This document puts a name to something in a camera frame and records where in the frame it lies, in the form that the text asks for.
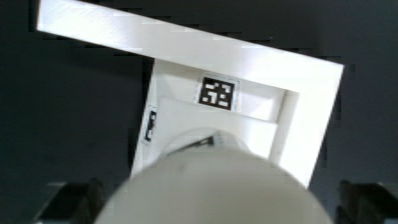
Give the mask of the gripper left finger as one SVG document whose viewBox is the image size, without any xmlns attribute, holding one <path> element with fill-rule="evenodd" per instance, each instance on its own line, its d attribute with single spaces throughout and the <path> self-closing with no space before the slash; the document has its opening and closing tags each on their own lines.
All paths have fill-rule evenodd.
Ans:
<svg viewBox="0 0 398 224">
<path fill-rule="evenodd" d="M 48 187 L 50 196 L 34 216 L 34 224 L 94 224 L 105 204 L 99 180 L 53 182 Z"/>
</svg>

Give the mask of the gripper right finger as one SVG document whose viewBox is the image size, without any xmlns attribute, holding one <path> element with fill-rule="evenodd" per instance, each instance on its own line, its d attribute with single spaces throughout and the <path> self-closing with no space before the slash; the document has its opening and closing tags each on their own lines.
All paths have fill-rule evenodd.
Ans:
<svg viewBox="0 0 398 224">
<path fill-rule="evenodd" d="M 336 224 L 398 224 L 398 183 L 339 183 Z"/>
</svg>

